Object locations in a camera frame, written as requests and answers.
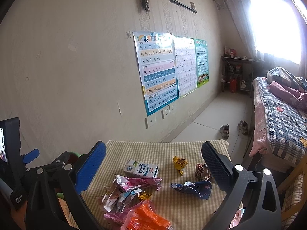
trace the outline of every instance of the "snack wrapper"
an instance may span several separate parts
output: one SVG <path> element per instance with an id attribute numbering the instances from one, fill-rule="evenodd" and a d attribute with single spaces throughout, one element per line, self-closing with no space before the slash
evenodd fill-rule
<path id="1" fill-rule="evenodd" d="M 200 199 L 209 199 L 212 185 L 210 181 L 192 183 L 186 181 L 184 184 L 171 183 L 171 188 L 187 194 L 194 194 Z"/>
<path id="2" fill-rule="evenodd" d="M 115 175 L 115 179 L 118 185 L 125 191 L 132 191 L 137 188 L 146 188 L 150 186 L 155 186 L 158 191 L 161 185 L 162 179 L 157 178 L 128 178 L 121 175 Z"/>
<path id="3" fill-rule="evenodd" d="M 209 181 L 211 178 L 211 171 L 209 170 L 208 166 L 206 163 L 204 164 L 197 164 L 195 167 L 195 177 L 199 181 Z"/>
<path id="4" fill-rule="evenodd" d="M 145 200 L 142 205 L 130 210 L 120 230 L 172 230 L 171 223 L 155 213 L 150 201 Z"/>
<path id="5" fill-rule="evenodd" d="M 140 200 L 146 200 L 146 199 L 149 199 L 150 197 L 151 197 L 151 194 L 147 194 L 146 192 L 139 194 Z"/>
<path id="6" fill-rule="evenodd" d="M 137 205 L 130 207 L 130 208 L 125 208 L 124 211 L 121 212 L 117 212 L 117 213 L 106 213 L 104 214 L 104 218 L 110 222 L 110 223 L 116 223 L 118 226 L 122 226 L 124 224 L 124 221 L 127 217 L 127 214 L 130 210 L 134 210 L 138 207 L 140 207 L 142 204 L 144 203 L 144 201 L 141 201 L 140 203 L 138 203 Z"/>
<path id="7" fill-rule="evenodd" d="M 161 185 L 160 178 L 128 178 L 121 175 L 115 175 L 113 183 L 105 185 L 107 190 L 103 197 L 97 197 L 99 208 L 103 212 L 124 212 L 132 199 L 143 192 L 140 187 L 155 186 L 159 190 Z"/>
<path id="8" fill-rule="evenodd" d="M 186 161 L 183 158 L 174 156 L 173 162 L 174 162 L 175 169 L 179 171 L 180 175 L 183 175 L 183 170 L 185 166 L 187 166 L 188 161 Z"/>
<path id="9" fill-rule="evenodd" d="M 136 194 L 143 192 L 141 189 L 132 190 L 130 192 L 121 193 L 118 197 L 117 212 L 122 213 L 127 205 L 130 205 Z"/>

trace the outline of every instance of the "educational poster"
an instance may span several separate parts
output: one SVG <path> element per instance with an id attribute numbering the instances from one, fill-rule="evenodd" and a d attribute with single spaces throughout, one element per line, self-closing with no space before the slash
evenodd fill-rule
<path id="1" fill-rule="evenodd" d="M 197 87 L 201 87 L 209 81 L 207 42 L 194 39 L 194 43 L 196 51 Z"/>
<path id="2" fill-rule="evenodd" d="M 169 33 L 133 32 L 147 116 L 178 96 L 173 36 Z"/>
<path id="3" fill-rule="evenodd" d="M 174 36 L 179 97 L 194 91 L 197 87 L 194 40 Z"/>

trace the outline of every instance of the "yellow wrapper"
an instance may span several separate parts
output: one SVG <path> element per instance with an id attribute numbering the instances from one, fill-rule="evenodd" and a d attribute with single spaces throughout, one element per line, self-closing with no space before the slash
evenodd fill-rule
<path id="1" fill-rule="evenodd" d="M 142 192 L 140 195 L 139 195 L 139 199 L 140 200 L 146 200 L 146 199 L 149 199 L 151 197 L 151 194 L 147 194 L 146 192 Z"/>
<path id="2" fill-rule="evenodd" d="M 180 175 L 183 175 L 183 169 L 187 166 L 188 162 L 180 157 L 174 156 L 173 158 L 175 169 L 179 171 Z"/>

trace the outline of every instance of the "baseboard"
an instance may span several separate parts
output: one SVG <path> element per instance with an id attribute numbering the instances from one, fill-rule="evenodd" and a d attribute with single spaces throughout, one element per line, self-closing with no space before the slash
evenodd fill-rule
<path id="1" fill-rule="evenodd" d="M 206 102 L 195 112 L 193 113 L 185 122 L 177 126 L 171 133 L 169 133 L 162 141 L 161 143 L 170 143 L 174 140 L 175 137 L 177 137 L 190 123 L 196 119 L 200 113 L 203 112 L 204 109 L 207 108 L 207 106 L 217 97 L 219 92 L 214 93 L 211 95 Z"/>

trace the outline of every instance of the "display screen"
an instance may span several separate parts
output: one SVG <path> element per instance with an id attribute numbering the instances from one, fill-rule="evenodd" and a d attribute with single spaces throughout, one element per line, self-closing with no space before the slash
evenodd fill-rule
<path id="1" fill-rule="evenodd" d="M 0 128 L 0 159 L 7 163 L 7 155 L 5 154 L 4 148 L 4 132 L 3 129 Z"/>
<path id="2" fill-rule="evenodd" d="M 234 215 L 234 217 L 233 217 L 233 219 L 232 219 L 228 229 L 233 228 L 233 227 L 235 227 L 235 226 L 237 226 L 239 224 L 244 211 L 245 211 L 245 208 L 237 210 L 237 212 L 235 213 L 235 215 Z"/>

